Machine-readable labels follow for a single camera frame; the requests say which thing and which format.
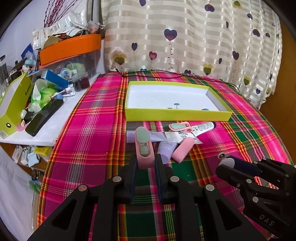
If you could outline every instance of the round sticker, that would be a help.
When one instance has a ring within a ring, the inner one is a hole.
[[[71,70],[69,70],[68,68],[63,68],[61,70],[61,77],[67,81],[71,80],[72,78]]]

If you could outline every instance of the pink heart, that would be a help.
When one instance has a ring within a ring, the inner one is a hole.
[[[157,53],[153,53],[152,51],[149,52],[149,57],[151,60],[155,60],[157,57]]]

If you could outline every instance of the white cloth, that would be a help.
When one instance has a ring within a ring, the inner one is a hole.
[[[33,233],[34,192],[27,184],[30,180],[0,147],[0,217],[18,241],[27,241]]]
[[[258,108],[274,92],[281,26],[261,0],[102,0],[102,17],[106,71],[206,75]]]

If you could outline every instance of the pink cap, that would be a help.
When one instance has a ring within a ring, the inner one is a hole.
[[[187,137],[174,151],[172,154],[172,158],[178,162],[181,163],[184,158],[187,156],[187,154],[190,152],[194,145],[194,139],[191,137]]]

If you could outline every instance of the white table surface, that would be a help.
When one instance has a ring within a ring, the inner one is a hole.
[[[90,79],[91,85],[97,79],[98,75],[99,73]],[[87,89],[75,92],[75,96],[65,97],[64,101],[65,99],[67,100],[45,123],[36,136],[33,137],[23,130],[21,132],[17,131],[5,139],[0,137],[0,142],[19,145],[54,146],[68,117],[86,90]]]

